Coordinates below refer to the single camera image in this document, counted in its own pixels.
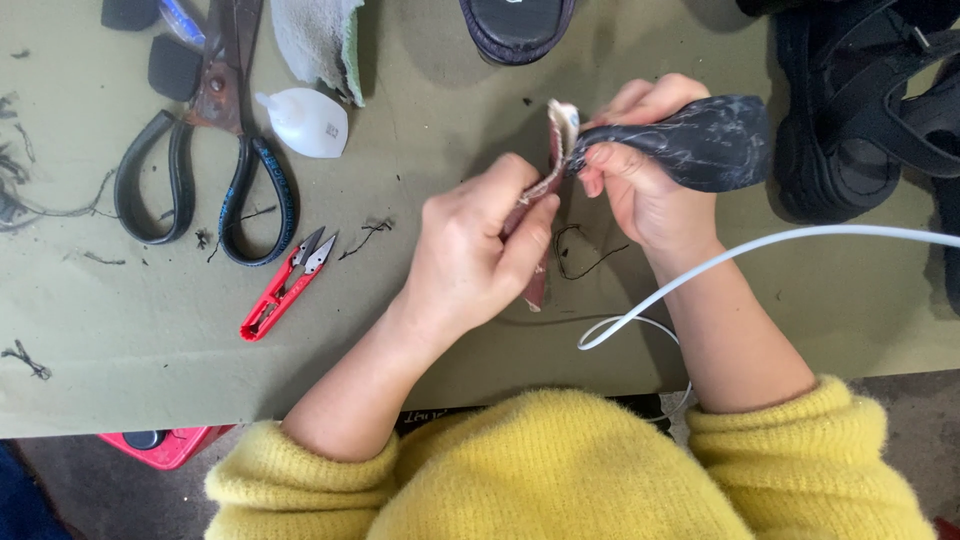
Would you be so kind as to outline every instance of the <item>person's left hand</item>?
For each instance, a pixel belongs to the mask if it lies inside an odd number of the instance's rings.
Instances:
[[[396,299],[421,336],[448,346],[523,291],[550,244],[560,198],[534,205],[506,243],[499,234],[520,194],[539,177],[523,158],[505,154],[423,205],[410,276]]]

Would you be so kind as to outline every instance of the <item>white plastic bottle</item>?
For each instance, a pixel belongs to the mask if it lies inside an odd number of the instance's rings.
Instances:
[[[295,152],[310,158],[339,158],[347,145],[347,112],[310,88],[288,88],[268,96],[256,93],[267,108],[274,133]]]

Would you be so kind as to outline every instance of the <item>thread snips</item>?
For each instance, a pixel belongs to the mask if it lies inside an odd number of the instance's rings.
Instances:
[[[318,248],[317,245],[324,236],[324,229],[326,227],[320,227],[315,233],[307,236],[303,243],[294,249],[290,257],[283,261],[280,269],[267,285],[267,290],[263,291],[240,326],[240,337],[247,341],[256,341],[267,335],[276,321],[297,300],[303,289],[323,270],[326,258],[333,249],[333,242],[337,239],[337,235],[334,234]],[[303,266],[303,275],[297,278],[289,289],[285,289],[287,280],[298,266]]]

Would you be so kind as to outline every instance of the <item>large scissors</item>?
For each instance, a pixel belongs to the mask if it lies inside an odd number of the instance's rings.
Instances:
[[[266,264],[290,244],[296,226],[293,196],[280,163],[267,140],[258,135],[250,118],[246,91],[253,55],[253,43],[263,0],[211,0],[207,16],[204,62],[200,87],[190,111],[177,119],[161,110],[133,140],[117,168],[113,192],[120,223],[137,240],[146,244],[165,244],[179,238],[193,219],[195,187],[189,164],[190,135],[194,126],[210,127],[237,135],[240,153],[233,180],[220,209],[220,243],[228,257],[246,266]],[[151,147],[169,129],[170,187],[173,194],[173,225],[166,233],[156,233],[139,196],[138,173]],[[280,209],[280,232],[273,249],[259,258],[249,257],[236,245],[240,234],[240,212],[253,181],[254,155],[270,173]]]

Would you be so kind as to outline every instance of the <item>hand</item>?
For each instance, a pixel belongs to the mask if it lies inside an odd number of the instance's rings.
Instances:
[[[506,243],[499,234],[523,190],[540,177],[515,154],[423,205],[423,228],[397,297],[415,331],[452,344],[491,320],[534,275],[560,198],[534,205]]]
[[[655,85],[630,81],[584,129],[606,124],[652,124],[691,101],[709,97],[702,84],[683,75],[664,75]],[[674,182],[653,160],[615,142],[587,150],[580,180],[590,198],[606,188],[613,217],[648,258],[671,258],[716,241],[716,195]]]

